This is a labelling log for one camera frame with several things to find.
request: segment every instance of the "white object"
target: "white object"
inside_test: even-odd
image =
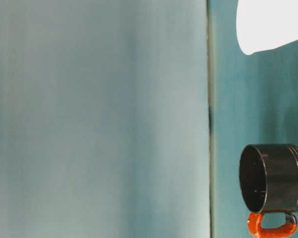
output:
[[[237,39],[246,55],[298,40],[298,0],[239,0]]]

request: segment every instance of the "wall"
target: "wall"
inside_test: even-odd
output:
[[[205,11],[0,0],[0,237],[209,235]]]
[[[251,237],[238,183],[243,147],[249,143],[298,146],[298,41],[244,55],[236,38],[236,9],[236,0],[209,1],[215,238]],[[283,214],[270,215],[264,227],[283,222]]]

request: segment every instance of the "teal wall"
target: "teal wall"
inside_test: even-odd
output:
[[[204,0],[0,0],[0,237],[208,237],[206,38]]]
[[[215,238],[251,237],[238,184],[239,155],[249,143],[298,146],[298,41],[246,56],[236,38],[237,0],[211,0],[208,8],[213,233]],[[264,226],[283,222],[283,215],[270,215]]]

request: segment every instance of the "orange handle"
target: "orange handle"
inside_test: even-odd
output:
[[[261,227],[264,214],[249,214],[247,220],[248,229],[255,238],[284,238],[289,237],[297,230],[297,220],[293,214],[286,213],[286,222],[282,226],[273,229]]]

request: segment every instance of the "light blue panel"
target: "light blue panel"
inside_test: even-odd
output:
[[[243,147],[298,145],[298,42],[244,55],[236,38],[236,8],[236,0],[209,2],[215,238],[251,237],[238,184]],[[264,225],[283,222],[283,215],[270,215]]]
[[[136,10],[135,237],[210,237],[204,0]]]
[[[131,237],[133,16],[0,0],[0,237]]]
[[[209,237],[204,0],[0,0],[0,237]]]

